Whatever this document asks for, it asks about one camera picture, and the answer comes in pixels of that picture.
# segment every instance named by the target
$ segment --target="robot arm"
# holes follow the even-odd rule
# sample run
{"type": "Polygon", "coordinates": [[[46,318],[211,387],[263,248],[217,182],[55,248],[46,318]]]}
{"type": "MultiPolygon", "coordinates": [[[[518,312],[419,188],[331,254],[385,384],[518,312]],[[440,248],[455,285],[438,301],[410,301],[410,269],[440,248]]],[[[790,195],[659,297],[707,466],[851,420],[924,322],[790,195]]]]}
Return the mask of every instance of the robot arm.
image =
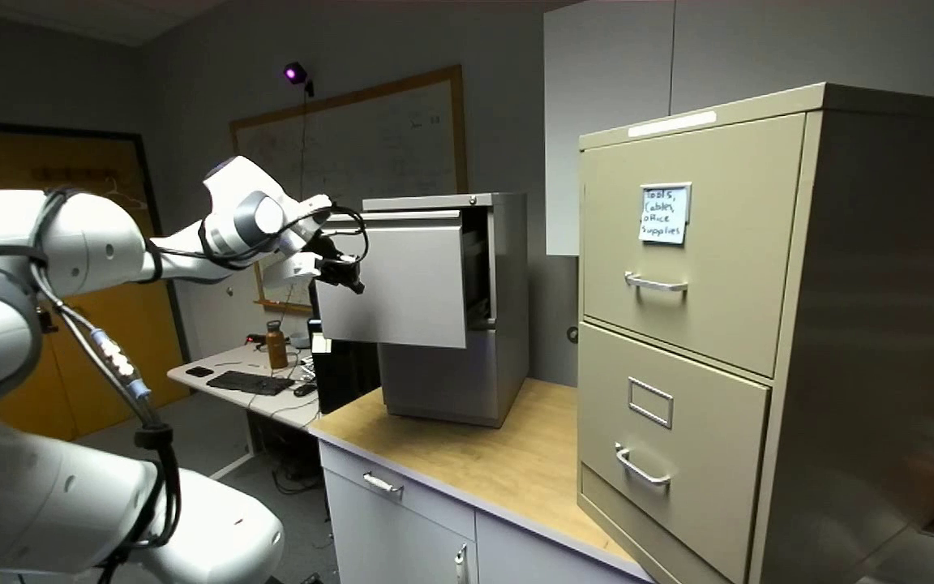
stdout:
{"type": "Polygon", "coordinates": [[[151,242],[111,199],[0,192],[0,397],[39,360],[39,294],[79,297],[149,281],[217,284],[259,254],[287,254],[293,281],[364,289],[357,256],[338,254],[322,230],[334,210],[327,195],[293,203],[240,155],[204,185],[211,216],[151,242]]]}
{"type": "MultiPolygon", "coordinates": [[[[102,370],[149,429],[146,443],[158,443],[149,390],[105,330],[67,312],[64,297],[151,281],[217,284],[259,254],[287,254],[296,281],[364,289],[357,256],[322,230],[331,199],[293,203],[240,155],[204,185],[211,216],[149,242],[102,195],[0,192],[0,397],[37,366],[37,304],[51,301],[107,363],[102,370]]],[[[0,427],[0,570],[81,570],[151,543],[146,563],[165,582],[249,582],[274,563],[278,539],[271,514],[207,477],[178,477],[176,460],[151,469],[0,427]],[[190,511],[180,519],[165,498],[178,483],[190,511]]]]}

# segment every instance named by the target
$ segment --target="countertop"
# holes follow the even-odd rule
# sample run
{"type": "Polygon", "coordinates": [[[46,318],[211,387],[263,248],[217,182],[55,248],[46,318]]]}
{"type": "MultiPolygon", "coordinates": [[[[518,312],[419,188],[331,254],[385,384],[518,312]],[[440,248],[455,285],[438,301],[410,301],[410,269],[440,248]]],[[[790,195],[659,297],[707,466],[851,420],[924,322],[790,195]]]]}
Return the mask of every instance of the countertop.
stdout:
{"type": "Polygon", "coordinates": [[[644,579],[576,506],[576,402],[567,387],[529,379],[503,429],[400,420],[373,390],[319,416],[307,431],[518,530],[644,579]]]}

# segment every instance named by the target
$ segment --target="beige filing cabinet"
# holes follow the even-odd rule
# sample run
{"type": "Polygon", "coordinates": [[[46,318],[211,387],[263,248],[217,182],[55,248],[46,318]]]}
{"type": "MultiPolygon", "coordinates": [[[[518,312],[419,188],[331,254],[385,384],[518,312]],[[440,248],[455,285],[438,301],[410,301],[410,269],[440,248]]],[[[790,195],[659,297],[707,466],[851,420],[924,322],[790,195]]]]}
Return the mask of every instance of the beige filing cabinet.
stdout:
{"type": "Polygon", "coordinates": [[[655,582],[837,584],[934,519],[934,101],[580,141],[580,506],[655,582]]]}

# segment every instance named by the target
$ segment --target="gray wall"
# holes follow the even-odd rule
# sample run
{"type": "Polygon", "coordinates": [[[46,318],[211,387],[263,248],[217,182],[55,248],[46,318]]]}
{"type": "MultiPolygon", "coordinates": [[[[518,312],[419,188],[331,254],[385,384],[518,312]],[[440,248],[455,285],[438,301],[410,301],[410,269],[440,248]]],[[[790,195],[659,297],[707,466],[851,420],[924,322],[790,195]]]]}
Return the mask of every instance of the gray wall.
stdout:
{"type": "MultiPolygon", "coordinates": [[[[574,384],[574,259],[544,259],[540,195],[540,0],[371,3],[240,0],[143,49],[151,89],[149,158],[165,229],[204,216],[201,177],[231,155],[231,119],[306,101],[278,81],[293,60],[319,97],[464,65],[466,185],[529,195],[531,377],[574,384]]],[[[263,328],[252,289],[180,285],[190,355],[211,355],[263,328]]]]}
{"type": "Polygon", "coordinates": [[[0,24],[0,123],[140,134],[146,105],[136,51],[0,24]]]}

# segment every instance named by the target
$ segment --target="label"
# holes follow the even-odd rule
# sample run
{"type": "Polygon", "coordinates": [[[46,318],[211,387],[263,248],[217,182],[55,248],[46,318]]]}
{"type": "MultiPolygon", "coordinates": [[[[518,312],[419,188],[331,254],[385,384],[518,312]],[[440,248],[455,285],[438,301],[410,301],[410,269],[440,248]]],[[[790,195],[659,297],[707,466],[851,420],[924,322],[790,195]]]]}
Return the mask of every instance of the label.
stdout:
{"type": "Polygon", "coordinates": [[[659,248],[685,248],[692,221],[692,182],[638,188],[638,242],[659,248]]]}

